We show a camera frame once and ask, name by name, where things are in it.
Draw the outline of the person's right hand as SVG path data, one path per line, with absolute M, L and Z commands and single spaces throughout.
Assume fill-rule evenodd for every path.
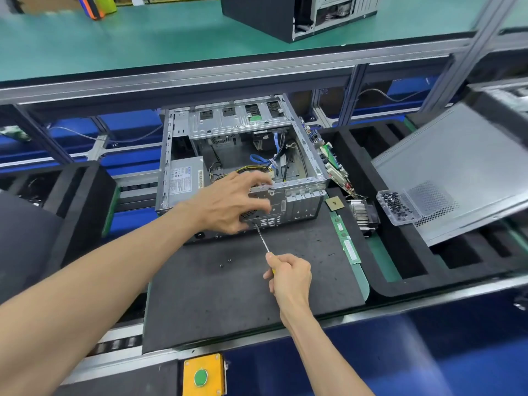
M 264 280 L 274 295 L 284 318 L 311 315 L 309 289 L 312 282 L 311 265 L 293 254 L 266 253 L 268 270 Z

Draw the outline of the person's left hand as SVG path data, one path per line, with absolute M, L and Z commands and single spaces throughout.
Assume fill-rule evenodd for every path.
M 184 210 L 191 213 L 189 222 L 196 232 L 223 233 L 224 219 L 241 220 L 241 215 L 250 211 L 270 212 L 270 202 L 267 199 L 250 197 L 249 191 L 257 185 L 272 184 L 273 181 L 266 172 L 232 172 L 187 200 Z

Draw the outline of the yellow handled screwdriver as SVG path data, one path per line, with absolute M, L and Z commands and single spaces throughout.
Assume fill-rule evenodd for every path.
M 265 241 L 264 238 L 263 238 L 263 235 L 262 235 L 262 233 L 261 233 L 260 227 L 259 227 L 256 223 L 254 223 L 254 228 L 256 229 L 256 231 L 257 231 L 257 233 L 258 233 L 258 235 L 259 235 L 259 237 L 260 237 L 260 239 L 261 239 L 261 241 L 262 241 L 262 244 L 264 245 L 264 247 L 265 247 L 265 249 L 266 249 L 266 255 L 267 255 L 268 253 L 271 253 L 269 247 L 267 246 L 266 241 Z

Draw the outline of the grey computer case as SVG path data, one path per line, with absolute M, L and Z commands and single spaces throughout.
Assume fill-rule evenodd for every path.
M 273 186 L 249 192 L 272 208 L 242 214 L 250 229 L 314 219 L 327 195 L 329 175 L 285 94 L 165 110 L 156 198 L 166 160 L 192 157 L 203 157 L 207 186 L 231 172 L 270 175 Z

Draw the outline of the person's right forearm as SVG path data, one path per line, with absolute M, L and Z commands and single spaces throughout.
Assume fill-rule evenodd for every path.
M 279 304 L 314 396 L 375 396 L 326 335 L 307 304 Z

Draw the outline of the green memory stick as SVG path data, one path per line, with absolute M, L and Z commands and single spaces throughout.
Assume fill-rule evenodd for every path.
M 361 259 L 359 257 L 359 254 L 357 253 L 352 241 L 350 238 L 347 239 L 341 239 L 340 240 L 343 251 L 347 255 L 347 259 L 351 265 L 359 265 L 361 264 Z
M 332 224 L 334 226 L 334 229 L 336 231 L 336 234 L 340 240 L 341 243 L 343 243 L 344 241 L 352 241 L 351 240 L 351 237 L 346 229 L 346 226 L 341 218 L 341 216 L 335 212 L 335 211 L 331 211 L 330 213 L 330 217 L 331 217 L 331 220 L 332 220 Z

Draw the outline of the metal finned cooler heatsink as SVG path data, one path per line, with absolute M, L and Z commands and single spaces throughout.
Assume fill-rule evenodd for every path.
M 367 199 L 350 199 L 347 203 L 363 236 L 372 237 L 380 224 L 376 208 Z

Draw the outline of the green motherboard with ports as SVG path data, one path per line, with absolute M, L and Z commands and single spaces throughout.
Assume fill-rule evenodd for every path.
M 300 117 L 300 122 L 318 152 L 328 175 L 346 193 L 346 199 L 359 199 L 360 195 L 355 192 L 349 180 L 348 172 L 338 161 L 332 144 L 323 140 L 316 126 L 310 126 L 302 117 Z

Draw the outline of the yellow box with green button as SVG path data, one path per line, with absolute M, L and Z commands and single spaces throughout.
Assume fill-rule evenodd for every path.
M 221 353 L 186 359 L 181 396 L 226 396 L 227 364 Z

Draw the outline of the black foam slotted tray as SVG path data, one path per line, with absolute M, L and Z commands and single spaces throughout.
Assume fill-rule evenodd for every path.
M 348 172 L 352 187 L 373 203 L 380 224 L 363 243 L 373 257 L 362 267 L 371 288 L 386 298 L 432 293 L 445 287 L 528 273 L 528 251 L 515 231 L 496 222 L 428 247 L 417 229 L 394 226 L 375 199 L 387 189 L 371 160 L 411 135 L 407 122 L 379 120 L 320 130 Z

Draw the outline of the clear box of black screws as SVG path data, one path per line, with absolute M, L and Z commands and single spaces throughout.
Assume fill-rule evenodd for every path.
M 406 193 L 382 190 L 377 193 L 376 200 L 394 226 L 415 224 L 423 218 Z

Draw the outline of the black closed computer case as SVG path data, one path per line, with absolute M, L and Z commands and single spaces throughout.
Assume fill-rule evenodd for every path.
M 222 13 L 287 43 L 369 18 L 380 0 L 220 0 Z

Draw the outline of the green circuit board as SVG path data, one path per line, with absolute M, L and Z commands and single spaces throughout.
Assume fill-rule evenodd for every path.
M 31 142 L 31 137 L 19 126 L 2 126 L 0 127 L 0 135 L 20 143 Z

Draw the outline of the orange and blue tool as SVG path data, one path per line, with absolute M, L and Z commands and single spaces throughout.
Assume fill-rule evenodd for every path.
M 83 12 L 92 20 L 102 20 L 117 12 L 115 0 L 78 0 Z

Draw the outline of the grey metal chassis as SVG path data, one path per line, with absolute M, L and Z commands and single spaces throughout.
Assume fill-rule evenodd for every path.
M 528 125 L 528 77 L 469 84 L 463 101 L 489 119 Z

